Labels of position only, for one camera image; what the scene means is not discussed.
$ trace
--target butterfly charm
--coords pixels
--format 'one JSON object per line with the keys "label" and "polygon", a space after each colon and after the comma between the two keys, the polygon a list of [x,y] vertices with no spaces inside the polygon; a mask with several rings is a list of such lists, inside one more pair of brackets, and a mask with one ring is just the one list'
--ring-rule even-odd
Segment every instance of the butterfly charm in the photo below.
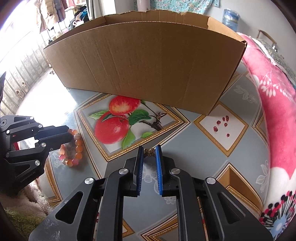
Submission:
{"label": "butterfly charm", "polygon": [[155,155],[155,150],[154,150],[154,148],[151,148],[151,149],[148,149],[148,148],[145,148],[144,149],[144,157],[146,157],[146,156],[156,156]]}

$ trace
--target pink blanket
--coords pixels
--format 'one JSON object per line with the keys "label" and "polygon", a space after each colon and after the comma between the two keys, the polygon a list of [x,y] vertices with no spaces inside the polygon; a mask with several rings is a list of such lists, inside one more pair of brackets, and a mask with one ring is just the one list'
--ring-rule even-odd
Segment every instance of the pink blanket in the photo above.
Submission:
{"label": "pink blanket", "polygon": [[255,42],[240,35],[248,42],[243,61],[261,97],[270,147],[269,188],[259,220],[276,239],[295,214],[295,90],[286,75],[270,62]]}

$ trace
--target curtain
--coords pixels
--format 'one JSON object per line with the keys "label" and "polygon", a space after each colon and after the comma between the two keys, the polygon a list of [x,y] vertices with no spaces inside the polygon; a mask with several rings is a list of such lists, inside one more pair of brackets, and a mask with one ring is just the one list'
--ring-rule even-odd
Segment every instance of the curtain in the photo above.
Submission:
{"label": "curtain", "polygon": [[150,0],[151,9],[205,14],[211,6],[219,7],[220,0]]}
{"label": "curtain", "polygon": [[102,16],[99,0],[86,0],[89,20]]}

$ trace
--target cardboard box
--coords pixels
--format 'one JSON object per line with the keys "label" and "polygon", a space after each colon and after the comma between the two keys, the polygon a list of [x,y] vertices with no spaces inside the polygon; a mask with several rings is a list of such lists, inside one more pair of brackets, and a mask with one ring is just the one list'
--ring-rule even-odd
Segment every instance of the cardboard box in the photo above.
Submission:
{"label": "cardboard box", "polygon": [[44,52],[69,88],[104,92],[209,114],[246,41],[191,12],[128,12],[89,21]]}

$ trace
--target beaded bracelet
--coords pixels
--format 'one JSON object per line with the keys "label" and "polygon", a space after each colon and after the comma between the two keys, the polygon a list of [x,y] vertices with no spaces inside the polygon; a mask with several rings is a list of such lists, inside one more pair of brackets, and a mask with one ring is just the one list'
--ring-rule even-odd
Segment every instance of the beaded bracelet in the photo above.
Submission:
{"label": "beaded bracelet", "polygon": [[82,159],[81,152],[83,151],[83,147],[82,147],[81,135],[78,134],[78,131],[69,129],[68,132],[71,133],[74,137],[75,145],[76,145],[76,148],[75,148],[76,154],[73,159],[67,157],[66,146],[65,144],[62,144],[59,149],[59,159],[62,161],[64,165],[72,167],[72,166],[77,166],[79,164],[79,160]]}

